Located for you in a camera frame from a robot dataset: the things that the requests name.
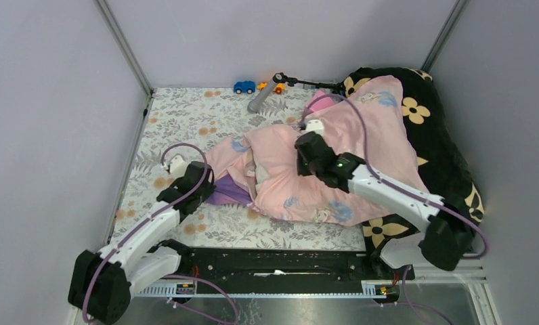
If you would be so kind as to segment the pink pillow with princess print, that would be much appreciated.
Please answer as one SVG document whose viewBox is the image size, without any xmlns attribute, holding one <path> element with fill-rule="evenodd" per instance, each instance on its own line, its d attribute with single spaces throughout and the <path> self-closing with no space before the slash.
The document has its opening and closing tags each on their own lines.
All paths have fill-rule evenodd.
<svg viewBox="0 0 539 325">
<path fill-rule="evenodd" d="M 417 155 L 402 118 L 402 84 L 393 76 L 368 81 L 341 102 L 311 115 L 324 124 L 324 140 L 337 153 L 350 152 L 397 181 L 425 191 Z M 328 222 L 353 226 L 389 214 L 385 207 L 354 194 L 329 188 L 313 175 L 297 174 L 294 148 L 299 132 L 290 125 L 271 125 L 225 138 L 206 154 L 215 177 L 230 176 L 247 191 L 252 207 L 275 219 Z M 270 178 L 252 191 L 245 166 L 254 160 Z"/>
</svg>

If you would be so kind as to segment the white pillow with yellow edge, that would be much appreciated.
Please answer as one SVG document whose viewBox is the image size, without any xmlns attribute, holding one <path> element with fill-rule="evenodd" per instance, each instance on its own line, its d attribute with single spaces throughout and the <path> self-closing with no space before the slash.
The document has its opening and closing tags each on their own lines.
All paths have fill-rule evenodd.
<svg viewBox="0 0 539 325">
<path fill-rule="evenodd" d="M 261 184 L 270 178 L 267 170 L 254 160 L 246 164 L 245 176 L 249 188 L 254 192 L 257 192 L 261 188 Z"/>
</svg>

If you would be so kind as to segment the black blanket with yellow flowers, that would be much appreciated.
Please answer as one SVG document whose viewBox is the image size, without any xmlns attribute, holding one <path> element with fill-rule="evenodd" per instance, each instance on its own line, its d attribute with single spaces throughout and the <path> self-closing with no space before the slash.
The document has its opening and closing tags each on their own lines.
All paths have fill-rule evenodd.
<svg viewBox="0 0 539 325">
<path fill-rule="evenodd" d="M 481 196 L 466 160 L 448 133 L 433 77 L 413 68 L 361 67 L 341 82 L 341 91 L 349 97 L 381 76 L 393 76 L 402 84 L 402 118 L 416 151 L 422 181 L 431 193 L 443 196 L 460 214 L 479 225 L 485 212 Z"/>
</svg>

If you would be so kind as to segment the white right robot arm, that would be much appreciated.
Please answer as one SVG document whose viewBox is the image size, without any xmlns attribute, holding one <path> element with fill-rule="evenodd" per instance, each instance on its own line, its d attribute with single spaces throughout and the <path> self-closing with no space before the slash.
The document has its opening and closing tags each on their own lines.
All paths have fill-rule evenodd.
<svg viewBox="0 0 539 325">
<path fill-rule="evenodd" d="M 299 175 L 314 175 L 329 188 L 385 207 L 418 230 L 414 235 L 388 239 L 376 250 L 370 268 L 377 278 L 387 279 L 398 268 L 421 261 L 452 272 L 468 251 L 475 226 L 441 196 L 392 179 L 354 154 L 336 154 L 313 131 L 296 140 L 295 150 Z"/>
</svg>

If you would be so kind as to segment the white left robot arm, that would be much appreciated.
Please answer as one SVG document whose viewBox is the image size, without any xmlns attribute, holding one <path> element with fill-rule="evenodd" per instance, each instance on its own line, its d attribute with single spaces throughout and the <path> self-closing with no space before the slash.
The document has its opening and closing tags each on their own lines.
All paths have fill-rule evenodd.
<svg viewBox="0 0 539 325">
<path fill-rule="evenodd" d="M 213 169 L 194 161 L 174 166 L 173 173 L 174 182 L 128 233 L 114 244 L 96 252 L 85 250 L 76 258 L 68 302 L 83 312 L 86 322 L 114 324 L 137 293 L 167 274 L 185 278 L 192 271 L 191 258 L 178 248 L 153 245 L 214 192 Z"/>
</svg>

